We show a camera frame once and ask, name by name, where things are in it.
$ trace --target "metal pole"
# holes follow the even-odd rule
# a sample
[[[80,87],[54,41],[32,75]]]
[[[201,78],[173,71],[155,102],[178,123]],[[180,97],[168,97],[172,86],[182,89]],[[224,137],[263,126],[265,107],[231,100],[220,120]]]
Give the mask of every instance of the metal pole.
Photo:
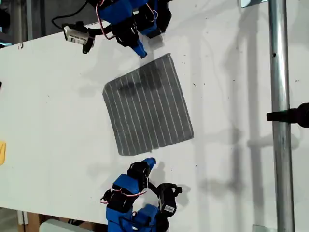
[[[272,111],[290,108],[286,0],[269,0]],[[273,122],[278,232],[294,232],[291,128]]]

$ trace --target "striped cloth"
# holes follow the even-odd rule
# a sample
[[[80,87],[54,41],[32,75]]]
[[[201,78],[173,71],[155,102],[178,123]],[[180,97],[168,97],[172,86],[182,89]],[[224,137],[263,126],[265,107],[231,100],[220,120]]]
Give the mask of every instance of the striped cloth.
[[[120,155],[138,155],[193,138],[170,54],[110,81],[103,98]]]

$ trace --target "white sticker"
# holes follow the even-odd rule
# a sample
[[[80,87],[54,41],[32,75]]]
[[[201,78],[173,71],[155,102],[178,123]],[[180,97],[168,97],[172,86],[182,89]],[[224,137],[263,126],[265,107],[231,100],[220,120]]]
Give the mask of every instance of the white sticker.
[[[69,36],[68,41],[76,44],[84,45],[84,40],[76,37]]]
[[[168,211],[168,212],[170,212],[170,213],[174,213],[175,208],[166,205],[166,206],[164,207],[164,210],[166,210],[166,211]]]

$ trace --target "white table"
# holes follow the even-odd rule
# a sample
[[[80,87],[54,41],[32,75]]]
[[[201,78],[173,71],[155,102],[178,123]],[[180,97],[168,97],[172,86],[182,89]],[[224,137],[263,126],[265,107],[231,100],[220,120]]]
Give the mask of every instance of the white table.
[[[0,206],[106,223],[100,197],[129,164],[155,157],[156,184],[182,185],[171,232],[276,227],[268,4],[177,0],[163,45],[139,59],[116,40],[88,55],[62,33],[0,50]],[[291,107],[309,99],[309,3],[288,1]],[[117,152],[104,85],[171,53],[195,138],[134,157]],[[292,126],[295,222],[308,231],[309,130]],[[153,193],[135,203],[157,203]]]

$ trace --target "black cable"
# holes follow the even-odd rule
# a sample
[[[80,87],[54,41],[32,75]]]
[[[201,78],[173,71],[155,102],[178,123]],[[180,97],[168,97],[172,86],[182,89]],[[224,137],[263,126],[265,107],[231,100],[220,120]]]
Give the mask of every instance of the black cable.
[[[24,211],[22,211],[22,213],[23,213],[23,226],[24,226],[24,232],[26,232]]]
[[[80,8],[78,11],[76,11],[76,12],[74,12],[74,13],[72,13],[72,14],[63,15],[63,16],[57,16],[57,17],[53,18],[53,19],[52,19],[52,24],[53,24],[56,28],[62,30],[62,27],[58,26],[58,25],[55,23],[55,20],[61,19],[61,18],[70,18],[70,17],[73,17],[73,16],[77,15],[80,11],[82,11],[83,8],[84,8],[87,4],[88,4],[88,0],[86,0],[86,2],[81,6],[81,8]]]

